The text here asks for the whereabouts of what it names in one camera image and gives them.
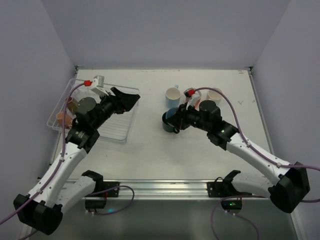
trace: white wall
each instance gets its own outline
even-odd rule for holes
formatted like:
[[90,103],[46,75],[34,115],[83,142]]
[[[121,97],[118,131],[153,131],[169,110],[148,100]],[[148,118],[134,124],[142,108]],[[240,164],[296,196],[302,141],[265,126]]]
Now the white wall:
[[[73,65],[40,0],[2,1],[0,7],[0,219],[13,212],[48,167],[56,132],[46,126]],[[18,217],[0,226],[17,240]]]
[[[277,155],[320,167],[320,1],[292,0],[253,68],[253,78]],[[308,170],[320,198],[320,172]],[[310,240],[319,239],[320,203],[298,207]]]
[[253,66],[290,0],[42,0],[76,65]]

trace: plastic container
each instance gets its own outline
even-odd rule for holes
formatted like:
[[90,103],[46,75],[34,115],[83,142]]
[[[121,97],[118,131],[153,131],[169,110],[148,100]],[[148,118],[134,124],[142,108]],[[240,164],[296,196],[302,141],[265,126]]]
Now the plastic container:
[[[65,90],[63,91],[63,94],[55,106],[49,120],[47,121],[47,126],[62,132],[62,128],[59,125],[56,115],[59,112],[63,111],[63,108],[66,104],[66,98],[68,96],[68,93],[72,90],[73,87],[75,87],[78,84],[83,83],[83,80],[79,79],[71,79],[66,86]],[[116,87],[120,91],[127,93],[127,94],[139,94],[139,89],[137,88],[132,88],[132,87],[125,87],[125,86],[118,86],[118,85],[111,85],[111,84],[104,84],[104,89],[111,93],[110,88]],[[77,90],[75,90],[72,94],[72,97],[79,101],[82,98],[85,97],[92,97],[96,100],[97,103],[100,102],[99,96],[95,94],[93,91],[91,91],[88,87],[81,86]],[[115,142],[115,143],[126,143],[128,139],[128,135],[132,126],[132,123],[135,118],[135,114],[138,109],[138,104],[139,101],[134,105],[134,107],[131,109],[129,112],[125,112],[124,114],[113,114],[107,121],[105,121],[104,124],[99,127],[98,132],[100,134],[99,139],[104,140],[104,141],[110,141],[110,142]],[[75,117],[71,114],[69,110],[67,110],[67,114],[70,115],[71,117]]]

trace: black cup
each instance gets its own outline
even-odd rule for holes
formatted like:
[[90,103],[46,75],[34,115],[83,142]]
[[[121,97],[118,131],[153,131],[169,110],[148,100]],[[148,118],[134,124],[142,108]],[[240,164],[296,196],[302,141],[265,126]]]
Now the black cup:
[[171,126],[171,125],[169,125],[169,124],[167,123],[166,113],[167,113],[167,112],[165,112],[165,113],[162,115],[162,127],[163,127],[163,129],[164,129],[166,132],[168,132],[168,133],[173,133],[173,132],[175,132],[175,127],[173,127],[173,126]]

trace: cup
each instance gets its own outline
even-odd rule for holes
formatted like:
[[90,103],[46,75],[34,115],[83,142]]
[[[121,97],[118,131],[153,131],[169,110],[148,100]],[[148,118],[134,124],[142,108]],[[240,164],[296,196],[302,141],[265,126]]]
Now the cup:
[[71,112],[72,115],[75,115],[78,109],[78,101],[75,100],[73,97],[69,97],[69,101],[67,102],[66,107],[68,108],[68,110]]
[[169,109],[179,106],[181,93],[178,87],[178,85],[175,85],[175,87],[170,87],[165,92],[165,104]]
[[[61,112],[57,113],[55,117],[56,117],[59,125],[63,128],[64,112],[61,111]],[[66,113],[65,114],[65,118],[64,118],[64,128],[65,129],[71,129],[72,121],[73,121],[73,119]]]
[[[214,89],[216,89],[216,90],[218,90],[219,92],[222,93],[221,89],[216,88],[216,87]],[[216,91],[213,91],[213,90],[209,90],[207,95],[206,95],[206,99],[214,101],[216,105],[218,105],[221,102],[222,98],[223,97],[219,93],[217,93]]]
[[178,107],[170,108],[170,109],[165,113],[165,119],[168,119],[168,118],[172,117],[173,115],[175,115],[175,113],[176,113],[177,110],[178,110]]

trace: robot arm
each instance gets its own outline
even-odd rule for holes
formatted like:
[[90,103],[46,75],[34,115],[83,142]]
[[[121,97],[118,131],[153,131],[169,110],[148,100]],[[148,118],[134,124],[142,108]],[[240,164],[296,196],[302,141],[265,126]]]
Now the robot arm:
[[214,101],[205,100],[200,103],[199,111],[187,103],[177,109],[170,109],[166,122],[179,133],[189,126],[207,132],[207,137],[216,146],[229,151],[259,170],[261,176],[250,176],[234,170],[226,176],[218,189],[222,196],[255,194],[271,199],[274,205],[286,213],[291,213],[310,191],[308,175],[305,168],[285,168],[289,162],[279,159],[271,153],[251,142],[260,153],[274,160],[271,164],[254,152],[242,139],[239,130],[224,121],[220,109]]
[[44,234],[52,234],[59,226],[63,213],[76,202],[92,192],[104,190],[103,176],[92,171],[84,172],[79,180],[67,189],[63,189],[63,186],[96,143],[100,136],[98,128],[112,114],[130,111],[140,98],[138,94],[123,93],[115,87],[111,88],[114,93],[111,95],[99,87],[103,86],[103,79],[102,82],[101,79],[98,81],[99,79],[94,79],[96,83],[92,90],[99,93],[101,101],[96,103],[92,97],[79,101],[76,118],[65,139],[64,158],[61,158],[60,153],[39,183],[27,195],[19,194],[13,202],[16,210],[28,202],[18,212],[19,220]]

